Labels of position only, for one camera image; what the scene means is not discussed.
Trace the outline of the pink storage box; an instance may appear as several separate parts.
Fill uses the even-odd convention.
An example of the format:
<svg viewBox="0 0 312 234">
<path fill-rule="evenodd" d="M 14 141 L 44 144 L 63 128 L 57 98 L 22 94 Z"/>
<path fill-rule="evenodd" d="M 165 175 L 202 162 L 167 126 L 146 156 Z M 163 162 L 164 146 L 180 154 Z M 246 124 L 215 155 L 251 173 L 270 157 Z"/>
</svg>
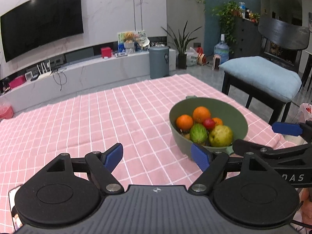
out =
<svg viewBox="0 0 312 234">
<path fill-rule="evenodd" d="M 18 87 L 20 85 L 23 85 L 25 82 L 26 82 L 25 75 L 21 75 L 21 76 L 16 77 L 12 81 L 10 81 L 9 82 L 9 87 L 11 89 L 14 89 L 14 88 L 16 88 L 16 87 Z"/>
</svg>

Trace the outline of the green cucumber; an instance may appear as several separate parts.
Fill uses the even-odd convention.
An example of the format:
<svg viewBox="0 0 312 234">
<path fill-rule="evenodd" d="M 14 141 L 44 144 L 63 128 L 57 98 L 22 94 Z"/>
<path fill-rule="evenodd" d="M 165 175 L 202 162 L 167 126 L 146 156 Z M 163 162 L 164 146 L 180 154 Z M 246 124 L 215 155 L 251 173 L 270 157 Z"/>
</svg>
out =
<svg viewBox="0 0 312 234">
<path fill-rule="evenodd" d="M 204 125 L 194 124 L 190 130 L 190 140 L 197 144 L 205 144 L 208 139 L 208 133 Z"/>
</svg>

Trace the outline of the red tomato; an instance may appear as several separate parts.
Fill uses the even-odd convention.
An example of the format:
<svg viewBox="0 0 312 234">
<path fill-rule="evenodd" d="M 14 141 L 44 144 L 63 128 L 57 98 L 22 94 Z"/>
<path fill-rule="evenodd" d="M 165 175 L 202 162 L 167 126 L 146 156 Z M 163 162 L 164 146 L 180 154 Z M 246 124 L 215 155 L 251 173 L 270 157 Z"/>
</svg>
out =
<svg viewBox="0 0 312 234">
<path fill-rule="evenodd" d="M 203 126 L 207 129 L 207 130 L 212 130 L 215 128 L 216 123 L 213 119 L 209 118 L 209 119 L 205 119 L 203 121 Z"/>
</svg>

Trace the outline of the grey trash bin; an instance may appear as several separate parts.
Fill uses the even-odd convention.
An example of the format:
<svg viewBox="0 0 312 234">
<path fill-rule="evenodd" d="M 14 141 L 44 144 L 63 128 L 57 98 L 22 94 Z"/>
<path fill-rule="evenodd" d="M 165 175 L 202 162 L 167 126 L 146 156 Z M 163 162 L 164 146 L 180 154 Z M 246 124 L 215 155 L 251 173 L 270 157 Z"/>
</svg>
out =
<svg viewBox="0 0 312 234">
<path fill-rule="evenodd" d="M 149 48 L 150 78 L 158 79 L 169 75 L 169 47 Z"/>
</svg>

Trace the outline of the rough orange fruit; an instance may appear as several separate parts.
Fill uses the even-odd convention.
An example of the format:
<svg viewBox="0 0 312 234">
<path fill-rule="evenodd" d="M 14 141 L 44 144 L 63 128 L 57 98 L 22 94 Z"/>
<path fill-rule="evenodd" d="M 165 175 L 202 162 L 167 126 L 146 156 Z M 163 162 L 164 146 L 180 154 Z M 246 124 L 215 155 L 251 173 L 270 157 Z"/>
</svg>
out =
<svg viewBox="0 0 312 234">
<path fill-rule="evenodd" d="M 199 106 L 194 109 L 192 113 L 192 118 L 195 123 L 202 124 L 205 120 L 211 118 L 211 113 L 208 108 L 204 106 Z"/>
</svg>

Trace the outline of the black wooden chair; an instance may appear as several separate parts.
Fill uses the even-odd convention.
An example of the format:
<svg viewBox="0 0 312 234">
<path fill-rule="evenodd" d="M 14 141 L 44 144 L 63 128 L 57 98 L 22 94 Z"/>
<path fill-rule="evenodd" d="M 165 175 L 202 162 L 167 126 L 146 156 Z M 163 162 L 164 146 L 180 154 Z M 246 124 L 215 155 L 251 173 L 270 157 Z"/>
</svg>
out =
<svg viewBox="0 0 312 234">
<path fill-rule="evenodd" d="M 229 94 L 234 86 L 248 94 L 246 108 L 253 98 L 270 107 L 273 113 L 269 125 L 272 125 L 278 119 L 286 120 L 291 102 L 300 90 L 299 65 L 302 51 L 309 46 L 310 30 L 262 16 L 258 31 L 262 36 L 259 56 L 235 58 L 219 66 L 224 71 L 222 93 Z M 267 52 L 268 42 L 296 51 L 295 63 Z"/>
</svg>

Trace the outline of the leafy green pothos plant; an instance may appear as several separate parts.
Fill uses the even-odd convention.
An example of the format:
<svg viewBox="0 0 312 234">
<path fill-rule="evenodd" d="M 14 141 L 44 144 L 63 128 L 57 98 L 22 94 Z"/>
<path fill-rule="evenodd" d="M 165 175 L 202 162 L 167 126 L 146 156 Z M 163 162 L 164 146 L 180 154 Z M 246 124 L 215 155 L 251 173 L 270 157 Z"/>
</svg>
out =
<svg viewBox="0 0 312 234">
<path fill-rule="evenodd" d="M 218 16 L 221 34 L 225 35 L 225 42 L 230 47 L 230 55 L 233 55 L 236 44 L 236 19 L 241 17 L 241 8 L 236 1 L 228 1 L 213 8 L 213 15 Z"/>
</svg>

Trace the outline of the white marble tv bench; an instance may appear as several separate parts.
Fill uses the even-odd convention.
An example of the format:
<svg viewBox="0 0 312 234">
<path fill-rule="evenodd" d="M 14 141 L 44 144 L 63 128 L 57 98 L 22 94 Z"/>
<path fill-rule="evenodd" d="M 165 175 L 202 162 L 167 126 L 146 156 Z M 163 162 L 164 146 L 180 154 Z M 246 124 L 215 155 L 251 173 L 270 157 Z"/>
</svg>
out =
<svg viewBox="0 0 312 234">
<path fill-rule="evenodd" d="M 144 77 L 150 74 L 149 53 L 139 52 L 109 59 L 101 57 L 66 66 L 59 72 L 40 76 L 1 96 L 1 103 L 18 113 L 30 107 L 87 89 Z"/>
</svg>

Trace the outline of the potted long-leaf plant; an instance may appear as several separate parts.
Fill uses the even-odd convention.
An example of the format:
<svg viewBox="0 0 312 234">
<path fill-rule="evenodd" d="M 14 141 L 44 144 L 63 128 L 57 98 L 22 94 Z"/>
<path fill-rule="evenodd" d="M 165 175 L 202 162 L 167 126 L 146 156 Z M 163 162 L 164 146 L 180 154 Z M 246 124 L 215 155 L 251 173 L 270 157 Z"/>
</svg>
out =
<svg viewBox="0 0 312 234">
<path fill-rule="evenodd" d="M 187 55 L 186 55 L 187 46 L 191 41 L 197 39 L 197 37 L 192 37 L 191 35 L 202 28 L 202 26 L 200 26 L 190 32 L 186 32 L 187 25 L 188 21 L 186 21 L 182 31 L 178 30 L 178 34 L 175 34 L 170 25 L 167 25 L 167 28 L 161 27 L 166 32 L 167 36 L 169 36 L 170 39 L 173 41 L 172 44 L 174 45 L 174 47 L 178 52 L 179 69 L 187 68 Z"/>
</svg>

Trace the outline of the blue water jug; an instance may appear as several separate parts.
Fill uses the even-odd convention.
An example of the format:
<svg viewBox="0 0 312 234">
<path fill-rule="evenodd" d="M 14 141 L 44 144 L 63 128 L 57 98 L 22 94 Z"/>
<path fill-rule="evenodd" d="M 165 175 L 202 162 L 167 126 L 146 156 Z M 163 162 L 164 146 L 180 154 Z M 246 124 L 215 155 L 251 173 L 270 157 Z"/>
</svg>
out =
<svg viewBox="0 0 312 234">
<path fill-rule="evenodd" d="M 218 55 L 220 64 L 229 60 L 230 47 L 225 42 L 225 34 L 221 34 L 221 40 L 214 46 L 214 55 Z"/>
</svg>

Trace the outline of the dark drawer cabinet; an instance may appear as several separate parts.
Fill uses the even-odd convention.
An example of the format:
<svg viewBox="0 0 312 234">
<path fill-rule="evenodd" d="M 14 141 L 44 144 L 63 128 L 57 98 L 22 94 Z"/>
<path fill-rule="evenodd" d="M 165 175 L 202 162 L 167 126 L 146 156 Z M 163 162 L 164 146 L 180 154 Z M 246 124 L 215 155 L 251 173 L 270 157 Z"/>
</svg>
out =
<svg viewBox="0 0 312 234">
<path fill-rule="evenodd" d="M 236 43 L 233 45 L 234 58 L 258 56 L 261 50 L 262 36 L 258 31 L 258 24 L 252 21 L 236 18 Z"/>
</svg>

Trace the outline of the light blue seat cushion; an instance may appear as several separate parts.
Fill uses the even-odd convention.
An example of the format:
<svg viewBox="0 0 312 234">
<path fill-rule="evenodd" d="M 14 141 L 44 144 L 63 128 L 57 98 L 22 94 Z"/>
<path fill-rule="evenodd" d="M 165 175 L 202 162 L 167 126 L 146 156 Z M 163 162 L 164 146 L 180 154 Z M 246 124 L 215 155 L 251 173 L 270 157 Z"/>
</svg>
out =
<svg viewBox="0 0 312 234">
<path fill-rule="evenodd" d="M 301 87 L 301 79 L 296 72 L 260 56 L 231 59 L 219 68 L 285 103 L 293 100 Z"/>
</svg>

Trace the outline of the teddy bear in basket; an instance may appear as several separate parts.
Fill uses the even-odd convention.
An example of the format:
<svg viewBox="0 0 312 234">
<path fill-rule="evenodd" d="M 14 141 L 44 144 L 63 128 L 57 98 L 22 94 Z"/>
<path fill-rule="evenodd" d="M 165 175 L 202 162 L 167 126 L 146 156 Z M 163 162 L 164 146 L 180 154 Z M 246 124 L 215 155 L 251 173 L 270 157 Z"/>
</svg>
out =
<svg viewBox="0 0 312 234">
<path fill-rule="evenodd" d="M 145 51 L 150 47 L 150 40 L 144 30 L 120 32 L 117 34 L 117 43 L 118 52 L 126 54 Z"/>
</svg>

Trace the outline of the green fruit bowl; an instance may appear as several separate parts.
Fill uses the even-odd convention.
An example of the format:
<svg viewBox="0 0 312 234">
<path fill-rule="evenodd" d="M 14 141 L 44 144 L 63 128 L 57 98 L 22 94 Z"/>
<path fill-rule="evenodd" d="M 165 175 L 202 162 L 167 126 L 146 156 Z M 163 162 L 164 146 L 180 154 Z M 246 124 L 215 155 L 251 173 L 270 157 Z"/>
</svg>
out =
<svg viewBox="0 0 312 234">
<path fill-rule="evenodd" d="M 244 139 L 248 131 L 245 117 L 235 107 L 205 97 L 178 102 L 171 108 L 169 120 L 175 143 L 188 157 L 192 143 L 232 155 L 234 141 Z"/>
</svg>

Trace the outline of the small orange mandarin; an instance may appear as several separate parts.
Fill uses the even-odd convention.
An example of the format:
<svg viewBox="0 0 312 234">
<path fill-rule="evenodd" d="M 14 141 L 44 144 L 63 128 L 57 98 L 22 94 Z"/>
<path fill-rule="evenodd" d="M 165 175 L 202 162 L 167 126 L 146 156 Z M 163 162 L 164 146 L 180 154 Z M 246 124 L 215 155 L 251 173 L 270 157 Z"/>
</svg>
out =
<svg viewBox="0 0 312 234">
<path fill-rule="evenodd" d="M 181 115 L 175 121 L 177 128 L 182 132 L 190 131 L 194 125 L 194 121 L 189 115 Z"/>
</svg>

